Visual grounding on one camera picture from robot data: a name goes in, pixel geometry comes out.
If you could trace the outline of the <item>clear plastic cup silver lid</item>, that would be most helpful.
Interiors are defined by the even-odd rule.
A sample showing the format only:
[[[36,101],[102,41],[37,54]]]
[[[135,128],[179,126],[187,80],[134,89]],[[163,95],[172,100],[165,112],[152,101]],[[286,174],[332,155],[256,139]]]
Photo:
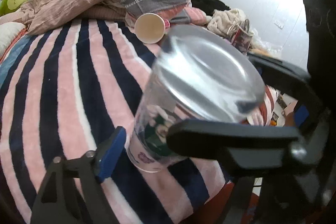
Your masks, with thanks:
[[[193,25],[172,27],[163,40],[135,115],[127,155],[156,173],[183,160],[166,137],[185,119],[239,123],[264,100],[257,69],[229,42]]]

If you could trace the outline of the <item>pink paper cup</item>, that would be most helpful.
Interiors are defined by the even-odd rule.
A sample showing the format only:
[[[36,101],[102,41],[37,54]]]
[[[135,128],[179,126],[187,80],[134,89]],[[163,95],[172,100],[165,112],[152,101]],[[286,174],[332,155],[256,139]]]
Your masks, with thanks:
[[[170,23],[167,19],[154,13],[147,13],[135,21],[134,33],[141,42],[155,44],[164,37],[169,28]]]

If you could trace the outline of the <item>black office chair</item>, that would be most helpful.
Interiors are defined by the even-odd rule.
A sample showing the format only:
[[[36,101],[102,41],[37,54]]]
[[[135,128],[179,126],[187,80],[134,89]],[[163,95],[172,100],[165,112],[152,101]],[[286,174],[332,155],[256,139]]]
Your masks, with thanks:
[[[264,83],[298,101],[295,125],[309,136],[324,113],[335,109],[335,0],[303,0],[309,49],[306,69],[259,54],[249,61]]]

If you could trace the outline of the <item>pink navy striped blanket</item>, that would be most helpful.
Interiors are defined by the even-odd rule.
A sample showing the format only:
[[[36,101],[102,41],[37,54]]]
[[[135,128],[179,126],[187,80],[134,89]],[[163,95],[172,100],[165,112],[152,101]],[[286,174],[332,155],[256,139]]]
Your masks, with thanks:
[[[160,50],[122,22],[94,19],[15,43],[1,62],[1,194],[21,223],[31,221],[55,157],[80,157],[117,126],[132,131]],[[102,187],[121,223],[180,223],[227,181],[216,161],[186,159],[149,174],[123,153]]]

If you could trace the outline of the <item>red printed mug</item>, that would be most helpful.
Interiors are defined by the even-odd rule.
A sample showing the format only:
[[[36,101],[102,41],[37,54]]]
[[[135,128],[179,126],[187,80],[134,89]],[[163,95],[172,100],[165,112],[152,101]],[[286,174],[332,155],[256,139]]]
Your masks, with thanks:
[[[227,36],[231,45],[242,54],[246,55],[254,33],[250,30],[249,19],[239,20],[228,29]]]

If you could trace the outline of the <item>beige crumpled cloth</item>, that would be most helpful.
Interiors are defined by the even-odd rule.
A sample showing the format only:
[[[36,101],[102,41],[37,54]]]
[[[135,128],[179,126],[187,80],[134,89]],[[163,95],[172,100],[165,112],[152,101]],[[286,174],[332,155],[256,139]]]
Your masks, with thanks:
[[[219,36],[226,36],[228,30],[238,21],[246,20],[247,16],[243,10],[231,9],[231,10],[216,10],[209,23],[207,24],[207,29]]]

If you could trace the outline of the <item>white pillow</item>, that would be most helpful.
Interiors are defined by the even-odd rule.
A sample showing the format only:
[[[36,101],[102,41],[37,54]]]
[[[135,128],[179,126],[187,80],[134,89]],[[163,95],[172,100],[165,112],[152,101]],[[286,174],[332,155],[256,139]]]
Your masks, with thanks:
[[[26,26],[18,22],[7,22],[0,25],[0,52],[4,55],[10,44],[26,30]]]

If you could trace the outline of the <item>black garment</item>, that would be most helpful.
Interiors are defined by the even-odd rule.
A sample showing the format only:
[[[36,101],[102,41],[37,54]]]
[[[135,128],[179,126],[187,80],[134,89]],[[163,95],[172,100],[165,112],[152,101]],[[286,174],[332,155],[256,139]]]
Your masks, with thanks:
[[[228,11],[230,7],[220,0],[191,0],[193,7],[196,7],[208,16],[213,16],[214,11]]]

